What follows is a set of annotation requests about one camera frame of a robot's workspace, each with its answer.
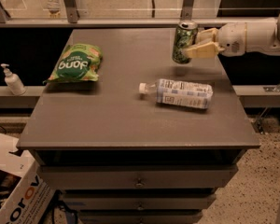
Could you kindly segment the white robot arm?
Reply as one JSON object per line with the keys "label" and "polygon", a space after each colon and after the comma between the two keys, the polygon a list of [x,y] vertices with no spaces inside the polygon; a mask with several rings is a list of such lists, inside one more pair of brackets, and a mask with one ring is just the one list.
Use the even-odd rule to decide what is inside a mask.
{"label": "white robot arm", "polygon": [[193,45],[182,49],[187,58],[211,58],[218,54],[235,57],[247,52],[280,56],[280,14],[277,19],[227,23],[219,29],[203,30]]}

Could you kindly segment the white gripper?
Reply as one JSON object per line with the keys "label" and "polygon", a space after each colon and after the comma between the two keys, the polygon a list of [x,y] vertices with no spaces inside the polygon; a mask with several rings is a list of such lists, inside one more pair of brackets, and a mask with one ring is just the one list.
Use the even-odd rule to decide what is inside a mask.
{"label": "white gripper", "polygon": [[195,38],[196,45],[183,49],[182,53],[191,59],[212,58],[220,52],[227,57],[242,56],[245,42],[246,24],[228,23],[219,30],[210,28],[199,31]]}

